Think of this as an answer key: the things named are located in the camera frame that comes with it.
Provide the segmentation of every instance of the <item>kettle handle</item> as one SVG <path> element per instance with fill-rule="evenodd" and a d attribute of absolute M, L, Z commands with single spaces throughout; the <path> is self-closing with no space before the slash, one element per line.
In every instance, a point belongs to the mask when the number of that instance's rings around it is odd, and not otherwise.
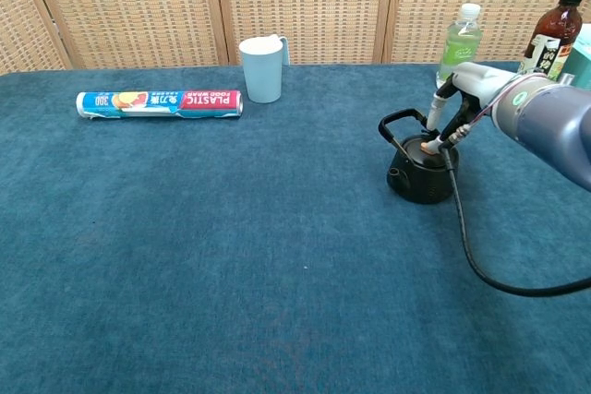
<path fill-rule="evenodd" d="M 390 129 L 388 129 L 388 127 L 386 126 L 387 124 L 390 124 L 395 120 L 404 119 L 405 117 L 415 117 L 415 119 L 418 120 L 418 122 L 426 128 L 427 117 L 425 117 L 419 110 L 416 110 L 415 108 L 407 108 L 405 110 L 389 114 L 385 116 L 383 119 L 381 119 L 380 124 L 378 125 L 378 131 L 380 131 L 381 136 L 384 137 L 388 143 L 393 144 L 396 147 L 396 149 L 402 152 L 403 155 L 409 161 L 413 161 L 406 152 L 406 150 L 403 148 L 401 143 L 398 140 L 396 140 L 396 137 L 394 137 L 392 131 L 390 131 Z M 439 131 L 435 129 L 433 131 L 428 131 L 428 133 L 432 136 L 437 136 L 439 134 Z"/>

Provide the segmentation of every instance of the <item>blue tablecloth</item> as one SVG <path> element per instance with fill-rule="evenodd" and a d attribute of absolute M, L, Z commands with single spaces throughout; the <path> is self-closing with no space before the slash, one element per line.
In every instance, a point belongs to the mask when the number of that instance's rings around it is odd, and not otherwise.
<path fill-rule="evenodd" d="M 246 92 L 240 67 L 1 77 L 0 391 L 589 392 L 591 293 L 489 288 L 452 201 L 386 184 L 378 121 L 426 111 L 434 73 L 289 66 L 279 101 L 226 120 L 90 121 L 75 98 Z M 490 121 L 460 151 L 484 268 L 591 274 L 591 196 Z"/>

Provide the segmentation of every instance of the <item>soy sauce bottle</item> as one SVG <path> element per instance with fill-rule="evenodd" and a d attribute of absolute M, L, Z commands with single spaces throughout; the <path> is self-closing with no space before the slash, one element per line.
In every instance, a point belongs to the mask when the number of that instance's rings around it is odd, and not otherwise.
<path fill-rule="evenodd" d="M 551 80 L 558 79 L 571 53 L 583 19 L 576 9 L 582 0 L 560 0 L 536 25 L 525 49 L 519 73 L 542 72 Z"/>

